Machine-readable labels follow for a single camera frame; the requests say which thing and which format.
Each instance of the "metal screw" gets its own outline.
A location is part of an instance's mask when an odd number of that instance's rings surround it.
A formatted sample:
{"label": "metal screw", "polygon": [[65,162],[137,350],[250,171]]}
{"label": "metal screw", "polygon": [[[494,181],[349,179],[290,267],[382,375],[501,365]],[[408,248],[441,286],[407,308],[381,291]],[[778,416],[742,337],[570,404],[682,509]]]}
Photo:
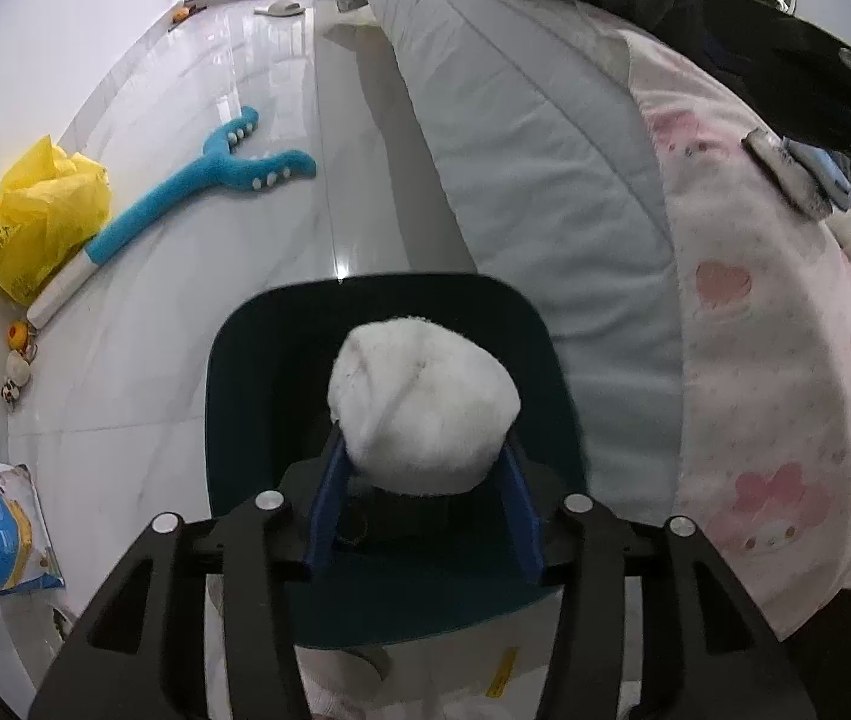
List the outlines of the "metal screw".
{"label": "metal screw", "polygon": [[285,498],[278,490],[266,490],[255,497],[255,507],[263,512],[273,512],[285,503]]}
{"label": "metal screw", "polygon": [[172,512],[165,512],[152,520],[152,530],[155,533],[172,533],[178,527],[179,517],[176,517]]}
{"label": "metal screw", "polygon": [[675,517],[668,524],[668,528],[676,536],[688,538],[692,533],[695,533],[695,523],[688,517]]}
{"label": "metal screw", "polygon": [[587,495],[582,495],[582,493],[566,495],[566,509],[573,514],[585,514],[586,512],[591,512],[594,505],[595,504],[592,503],[592,499]]}
{"label": "metal screw", "polygon": [[839,59],[841,60],[841,64],[851,70],[851,49],[849,47],[842,46],[839,49]]}

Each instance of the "white fluffy ball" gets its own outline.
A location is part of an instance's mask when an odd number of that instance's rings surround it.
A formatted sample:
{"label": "white fluffy ball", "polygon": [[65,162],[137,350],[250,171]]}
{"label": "white fluffy ball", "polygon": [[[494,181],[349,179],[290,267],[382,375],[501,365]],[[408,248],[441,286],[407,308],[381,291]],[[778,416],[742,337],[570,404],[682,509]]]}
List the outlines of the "white fluffy ball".
{"label": "white fluffy ball", "polygon": [[483,348],[422,319],[392,319],[345,339],[328,406],[352,464],[373,485],[453,495],[489,473],[520,402]]}

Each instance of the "cartoon character print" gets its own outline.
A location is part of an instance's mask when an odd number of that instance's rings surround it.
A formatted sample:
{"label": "cartoon character print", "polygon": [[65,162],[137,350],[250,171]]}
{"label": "cartoon character print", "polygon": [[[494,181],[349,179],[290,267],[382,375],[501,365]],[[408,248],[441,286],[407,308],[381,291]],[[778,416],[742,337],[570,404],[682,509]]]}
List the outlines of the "cartoon character print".
{"label": "cartoon character print", "polygon": [[645,121],[652,131],[652,141],[659,155],[670,154],[690,159],[696,155],[711,154],[729,159],[731,151],[727,139],[703,124],[690,110],[655,111]]}
{"label": "cartoon character print", "polygon": [[712,543],[735,555],[769,554],[795,543],[825,522],[831,506],[825,485],[806,485],[798,463],[784,464],[769,478],[743,473],[735,494],[731,507],[705,527]]}
{"label": "cartoon character print", "polygon": [[719,260],[703,260],[695,269],[695,292],[706,312],[736,312],[748,308],[751,273]]}

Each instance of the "blue dog toy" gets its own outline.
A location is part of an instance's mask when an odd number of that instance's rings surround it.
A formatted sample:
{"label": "blue dog toy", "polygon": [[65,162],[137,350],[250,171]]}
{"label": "blue dog toy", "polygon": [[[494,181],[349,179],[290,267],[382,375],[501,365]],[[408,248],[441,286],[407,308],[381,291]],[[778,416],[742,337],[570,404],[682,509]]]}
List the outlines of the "blue dog toy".
{"label": "blue dog toy", "polygon": [[37,329],[48,324],[65,301],[89,276],[104,266],[129,241],[174,206],[197,191],[220,185],[259,191],[292,175],[316,175],[315,160],[304,151],[283,151],[262,159],[239,159],[232,149],[258,127],[258,112],[242,106],[237,119],[223,124],[206,138],[202,156],[166,178],[107,223],[41,292],[26,316]]}

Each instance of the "dark green chair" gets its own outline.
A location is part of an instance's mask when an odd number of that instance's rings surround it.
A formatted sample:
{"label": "dark green chair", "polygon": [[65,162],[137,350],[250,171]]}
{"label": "dark green chair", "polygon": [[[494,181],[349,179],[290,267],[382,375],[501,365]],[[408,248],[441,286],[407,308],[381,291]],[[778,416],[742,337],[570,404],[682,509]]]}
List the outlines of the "dark green chair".
{"label": "dark green chair", "polygon": [[[259,295],[212,346],[206,474],[213,517],[275,488],[290,464],[321,454],[332,364],[353,327],[423,317],[491,352],[522,401],[515,433],[530,460],[585,489],[574,412],[532,305],[484,276],[405,274],[314,282]],[[488,482],[450,508],[441,533],[337,551],[312,584],[288,584],[294,638],[317,648],[414,640],[534,603]]]}

